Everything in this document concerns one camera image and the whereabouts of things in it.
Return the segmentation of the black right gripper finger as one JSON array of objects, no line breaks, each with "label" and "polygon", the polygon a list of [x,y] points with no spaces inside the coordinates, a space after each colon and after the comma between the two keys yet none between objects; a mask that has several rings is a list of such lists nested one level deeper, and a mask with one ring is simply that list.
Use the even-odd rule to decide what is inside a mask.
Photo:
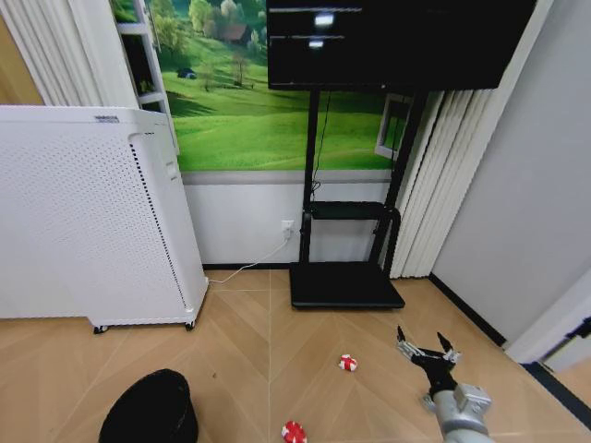
[{"label": "black right gripper finger", "polygon": [[423,352],[413,343],[406,340],[403,329],[400,325],[396,330],[397,348],[405,357],[422,356]]},{"label": "black right gripper finger", "polygon": [[446,361],[448,364],[457,364],[462,354],[457,352],[452,347],[451,342],[447,338],[445,338],[440,332],[437,332],[437,336],[439,338],[440,345],[443,349],[443,352],[439,355],[439,358],[443,361]]}]

